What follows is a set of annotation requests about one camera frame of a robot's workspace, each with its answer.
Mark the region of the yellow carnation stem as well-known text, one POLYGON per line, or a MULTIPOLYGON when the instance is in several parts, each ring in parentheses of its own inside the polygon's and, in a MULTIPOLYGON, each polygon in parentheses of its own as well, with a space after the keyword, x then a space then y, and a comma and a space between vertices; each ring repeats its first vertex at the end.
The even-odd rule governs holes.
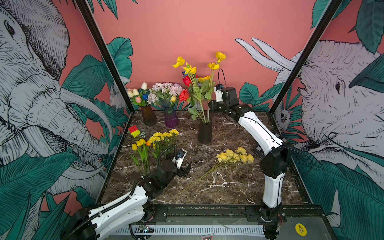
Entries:
POLYGON ((168 132, 169 145, 176 145, 178 140, 179 132, 175 129, 172 129, 168 132))

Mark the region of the purple glass vase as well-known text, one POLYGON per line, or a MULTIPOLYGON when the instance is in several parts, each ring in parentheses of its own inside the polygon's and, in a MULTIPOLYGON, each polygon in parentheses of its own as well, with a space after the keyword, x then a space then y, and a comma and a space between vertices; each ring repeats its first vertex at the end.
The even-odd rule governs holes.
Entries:
POLYGON ((172 129, 179 124, 179 118, 177 116, 176 110, 173 107, 164 108, 165 112, 165 125, 172 129))

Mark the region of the yellow poppy spray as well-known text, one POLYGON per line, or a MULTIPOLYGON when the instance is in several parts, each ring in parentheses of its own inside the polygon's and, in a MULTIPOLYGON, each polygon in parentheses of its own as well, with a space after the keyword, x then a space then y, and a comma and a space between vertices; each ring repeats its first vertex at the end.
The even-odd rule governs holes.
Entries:
POLYGON ((196 77, 197 68, 192 67, 190 64, 186 62, 186 60, 182 57, 177 57, 177 61, 174 65, 172 65, 174 69, 182 68, 183 69, 183 76, 188 75, 190 76, 191 80, 193 81, 194 88, 197 88, 197 94, 196 94, 196 103, 198 101, 201 101, 203 99, 203 92, 198 84, 198 78, 196 77))
POLYGON ((200 85, 206 87, 207 90, 214 86, 215 71, 220 69, 220 63, 227 58, 227 56, 222 52, 216 52, 215 56, 217 61, 214 63, 208 63, 208 68, 211 70, 211 74, 203 78, 198 78, 200 85))

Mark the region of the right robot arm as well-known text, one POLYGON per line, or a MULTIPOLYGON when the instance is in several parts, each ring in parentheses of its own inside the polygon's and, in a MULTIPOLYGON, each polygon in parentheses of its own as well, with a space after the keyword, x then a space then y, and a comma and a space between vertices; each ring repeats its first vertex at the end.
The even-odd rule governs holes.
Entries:
POLYGON ((281 221, 278 217, 282 205, 282 186, 291 162, 292 145, 274 135, 247 104, 240 104, 236 89, 222 84, 213 87, 216 99, 210 101, 212 112, 228 115, 244 127, 258 143, 255 150, 262 158, 260 169, 265 176, 265 187, 260 207, 261 218, 266 223, 281 221))

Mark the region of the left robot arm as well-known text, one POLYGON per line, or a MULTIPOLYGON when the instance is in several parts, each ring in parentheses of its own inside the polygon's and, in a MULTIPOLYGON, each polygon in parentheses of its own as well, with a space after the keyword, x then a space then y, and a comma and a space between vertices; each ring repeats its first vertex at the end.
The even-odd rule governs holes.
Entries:
POLYGON ((182 167, 187 151, 174 149, 173 158, 166 158, 156 170, 137 180, 131 191, 114 201, 77 211, 63 229, 62 240, 104 240, 124 226, 155 216, 152 200, 158 197, 175 176, 186 177, 191 165, 182 167))

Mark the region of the yellow rose bunch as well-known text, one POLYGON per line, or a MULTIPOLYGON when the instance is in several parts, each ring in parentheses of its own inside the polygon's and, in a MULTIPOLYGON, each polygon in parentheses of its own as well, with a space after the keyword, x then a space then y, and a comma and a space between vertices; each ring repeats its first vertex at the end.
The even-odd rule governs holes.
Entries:
POLYGON ((243 147, 237 148, 235 151, 232 151, 230 149, 226 149, 225 152, 221 152, 220 154, 216 155, 216 163, 206 172, 204 173, 200 178, 195 180, 193 183, 188 185, 185 189, 189 189, 192 186, 194 186, 197 182, 203 180, 207 175, 211 174, 212 172, 215 172, 216 170, 226 168, 235 164, 251 164, 255 161, 255 158, 248 154, 247 151, 243 147))

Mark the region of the yellow carnation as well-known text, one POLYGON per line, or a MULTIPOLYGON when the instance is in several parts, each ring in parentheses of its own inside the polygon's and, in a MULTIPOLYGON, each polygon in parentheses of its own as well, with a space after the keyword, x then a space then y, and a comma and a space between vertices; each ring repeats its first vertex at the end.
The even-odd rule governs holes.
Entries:
POLYGON ((164 149, 168 148, 170 145, 173 144, 173 134, 170 132, 163 133, 163 146, 164 149))
POLYGON ((154 151, 153 155, 155 158, 157 158, 160 154, 160 147, 161 147, 160 142, 161 142, 160 137, 150 137, 149 139, 149 147, 154 151))
POLYGON ((160 147, 160 153, 163 151, 162 150, 162 148, 163 148, 163 139, 164 139, 164 137, 163 137, 163 133, 160 133, 160 132, 157 132, 157 133, 155 133, 154 135, 153 135, 153 137, 160 137, 161 138, 161 142, 160 142, 160 145, 161 145, 161 147, 160 147))

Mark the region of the brown ribbed glass vase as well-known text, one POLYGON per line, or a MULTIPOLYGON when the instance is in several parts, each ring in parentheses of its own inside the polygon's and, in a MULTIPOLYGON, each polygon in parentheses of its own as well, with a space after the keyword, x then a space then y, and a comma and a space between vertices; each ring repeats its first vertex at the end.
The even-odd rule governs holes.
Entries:
POLYGON ((157 123, 157 116, 151 106, 141 106, 143 122, 146 126, 153 126, 157 123))

